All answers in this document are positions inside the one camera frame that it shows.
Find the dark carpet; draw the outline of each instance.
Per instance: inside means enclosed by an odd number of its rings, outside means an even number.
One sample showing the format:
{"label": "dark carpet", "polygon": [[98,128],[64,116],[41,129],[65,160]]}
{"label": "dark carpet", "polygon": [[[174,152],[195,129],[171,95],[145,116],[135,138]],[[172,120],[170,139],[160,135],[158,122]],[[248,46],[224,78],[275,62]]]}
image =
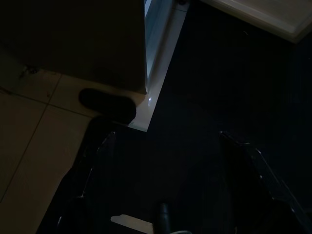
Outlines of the dark carpet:
{"label": "dark carpet", "polygon": [[112,213],[151,221],[167,200],[176,230],[228,233],[219,130],[258,147],[312,209],[311,52],[311,34],[294,45],[193,0],[148,132],[117,134]]}

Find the tile floor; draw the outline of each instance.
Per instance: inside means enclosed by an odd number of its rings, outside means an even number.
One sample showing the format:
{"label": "tile floor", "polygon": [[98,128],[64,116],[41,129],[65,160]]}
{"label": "tile floor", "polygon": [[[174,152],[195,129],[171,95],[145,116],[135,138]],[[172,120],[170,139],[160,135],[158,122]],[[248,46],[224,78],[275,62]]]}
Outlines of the tile floor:
{"label": "tile floor", "polygon": [[10,95],[0,93],[0,233],[36,232],[97,115],[78,102],[82,88],[132,98],[137,117],[129,127],[147,131],[187,8],[174,6],[147,95],[49,71],[24,77]]}

